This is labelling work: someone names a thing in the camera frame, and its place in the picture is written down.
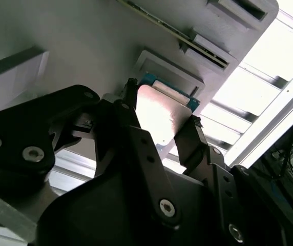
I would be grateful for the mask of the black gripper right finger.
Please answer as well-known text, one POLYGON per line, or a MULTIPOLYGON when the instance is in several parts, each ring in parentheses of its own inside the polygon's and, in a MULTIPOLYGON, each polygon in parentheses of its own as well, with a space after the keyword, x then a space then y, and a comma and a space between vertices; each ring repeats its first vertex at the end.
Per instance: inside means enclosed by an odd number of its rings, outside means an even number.
POLYGON ((184 174, 207 190, 212 245, 293 245, 292 223, 273 196, 242 166, 225 165, 207 143, 199 117, 190 116, 174 140, 184 174))

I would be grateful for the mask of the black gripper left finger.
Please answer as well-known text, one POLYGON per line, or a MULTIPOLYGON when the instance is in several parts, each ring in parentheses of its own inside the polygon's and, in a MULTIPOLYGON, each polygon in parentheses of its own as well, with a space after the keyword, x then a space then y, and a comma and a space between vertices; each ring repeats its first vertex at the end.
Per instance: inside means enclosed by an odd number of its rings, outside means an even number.
POLYGON ((0 190, 39 190, 56 153, 84 138, 95 141, 96 175, 102 173, 115 155, 111 137, 123 126, 140 125, 137 90, 130 78, 123 98, 110 102, 74 85, 0 111, 0 190))

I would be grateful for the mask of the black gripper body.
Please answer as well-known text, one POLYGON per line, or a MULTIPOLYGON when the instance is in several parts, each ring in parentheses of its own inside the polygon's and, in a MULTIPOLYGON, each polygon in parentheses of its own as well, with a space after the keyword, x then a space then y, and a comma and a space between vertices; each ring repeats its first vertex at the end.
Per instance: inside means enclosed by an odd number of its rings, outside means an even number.
POLYGON ((219 216, 206 168, 224 163, 201 129, 186 124, 185 172, 167 170, 150 133, 123 126, 110 139, 115 155, 105 170, 57 198, 41 216, 36 245, 211 245, 219 216))

